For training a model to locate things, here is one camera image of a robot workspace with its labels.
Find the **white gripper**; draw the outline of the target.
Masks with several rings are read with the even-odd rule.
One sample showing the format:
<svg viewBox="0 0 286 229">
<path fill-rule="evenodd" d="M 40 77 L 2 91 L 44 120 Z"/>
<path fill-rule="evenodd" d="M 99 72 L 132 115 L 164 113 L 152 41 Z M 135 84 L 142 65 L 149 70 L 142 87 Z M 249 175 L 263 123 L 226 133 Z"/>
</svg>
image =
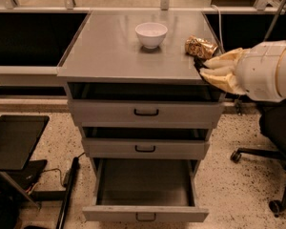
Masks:
<svg viewBox="0 0 286 229">
<path fill-rule="evenodd" d="M 286 40 L 262 42 L 249 50 L 237 48 L 204 65 L 209 69 L 199 71 L 203 78 L 226 93 L 246 94 L 254 101 L 286 99 Z"/>
</svg>

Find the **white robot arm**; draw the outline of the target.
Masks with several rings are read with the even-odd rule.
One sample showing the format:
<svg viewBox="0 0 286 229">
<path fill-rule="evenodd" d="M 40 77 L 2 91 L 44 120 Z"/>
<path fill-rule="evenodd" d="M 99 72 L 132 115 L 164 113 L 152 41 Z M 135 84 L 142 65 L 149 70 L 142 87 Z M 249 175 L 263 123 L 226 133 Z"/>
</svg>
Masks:
<svg viewBox="0 0 286 229">
<path fill-rule="evenodd" d="M 286 99 L 286 40 L 225 52 L 207 60 L 199 72 L 226 93 L 280 102 Z"/>
</svg>

